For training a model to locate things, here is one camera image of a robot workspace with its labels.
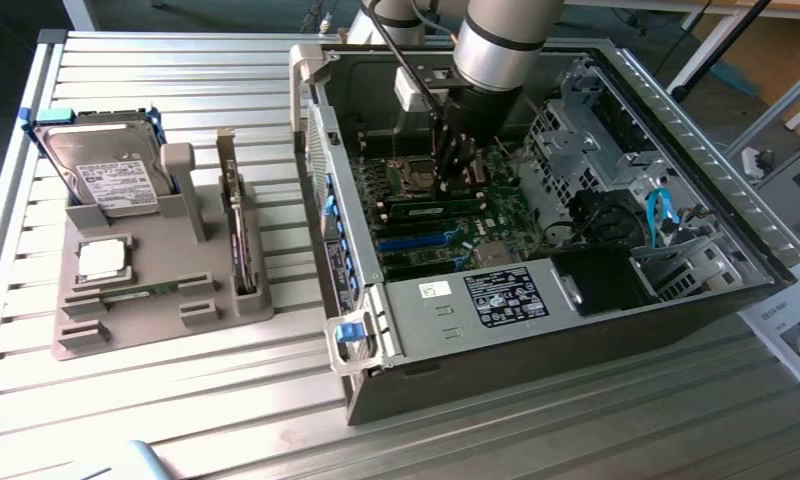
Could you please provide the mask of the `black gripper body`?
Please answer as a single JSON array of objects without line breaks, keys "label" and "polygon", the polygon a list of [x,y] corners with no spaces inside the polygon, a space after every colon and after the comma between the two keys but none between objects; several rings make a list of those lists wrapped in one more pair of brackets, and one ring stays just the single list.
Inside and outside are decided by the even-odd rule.
[{"label": "black gripper body", "polygon": [[499,134],[523,88],[494,92],[478,87],[454,88],[434,120],[434,147],[443,148],[466,135],[478,147],[488,146]]}]

